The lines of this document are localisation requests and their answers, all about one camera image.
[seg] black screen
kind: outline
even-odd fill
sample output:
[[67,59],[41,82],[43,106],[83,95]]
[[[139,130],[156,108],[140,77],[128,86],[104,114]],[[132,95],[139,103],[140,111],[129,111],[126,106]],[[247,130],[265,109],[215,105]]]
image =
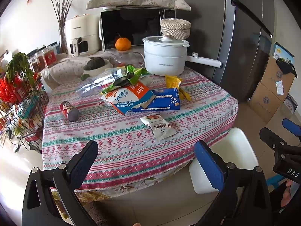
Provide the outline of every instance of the black screen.
[[143,45],[147,36],[160,35],[160,19],[175,18],[174,10],[155,8],[129,8],[101,13],[105,49],[115,48],[120,37],[126,37],[132,45]]

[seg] brown fabric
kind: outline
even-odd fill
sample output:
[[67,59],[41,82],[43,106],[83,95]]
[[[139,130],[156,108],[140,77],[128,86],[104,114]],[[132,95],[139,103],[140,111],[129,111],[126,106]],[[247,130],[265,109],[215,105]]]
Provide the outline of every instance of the brown fabric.
[[120,226],[100,201],[88,202],[84,208],[98,226]]

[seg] patterned tablecloth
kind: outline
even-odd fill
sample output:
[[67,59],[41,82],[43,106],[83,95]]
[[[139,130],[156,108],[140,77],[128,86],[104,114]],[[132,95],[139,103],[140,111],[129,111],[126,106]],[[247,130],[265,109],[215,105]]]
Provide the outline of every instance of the patterned tablecloth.
[[[164,77],[149,77],[150,89],[165,88]],[[181,101],[177,111],[159,111],[177,131],[160,142],[139,119],[149,112],[121,115],[98,95],[81,98],[75,92],[80,81],[57,87],[49,98],[44,122],[44,170],[67,163],[89,140],[95,140],[98,156],[76,193],[81,201],[119,196],[171,176],[194,158],[196,141],[204,140],[210,146],[224,137],[238,110],[236,99],[195,71],[185,68],[180,77],[192,101]],[[65,119],[59,110],[63,101],[80,111],[78,121]]]

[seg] white bottle cap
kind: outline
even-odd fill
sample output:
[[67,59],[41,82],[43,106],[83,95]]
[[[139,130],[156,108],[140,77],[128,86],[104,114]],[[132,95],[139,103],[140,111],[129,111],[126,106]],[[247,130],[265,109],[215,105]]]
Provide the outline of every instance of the white bottle cap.
[[123,76],[126,76],[126,73],[125,73],[125,70],[124,69],[118,69],[117,72],[116,72],[117,76],[119,78],[123,77]]

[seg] brown cardboard box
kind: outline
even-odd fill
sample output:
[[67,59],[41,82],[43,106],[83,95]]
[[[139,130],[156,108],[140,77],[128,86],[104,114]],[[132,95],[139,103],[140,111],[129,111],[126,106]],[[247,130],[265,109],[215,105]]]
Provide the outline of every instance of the brown cardboard box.
[[249,106],[268,123],[282,102],[263,84],[258,83],[252,98],[249,100]]
[[[276,60],[270,56],[260,82],[283,102],[288,95],[294,78],[293,73],[284,75],[276,64]],[[277,95],[276,81],[282,81],[283,95]]]

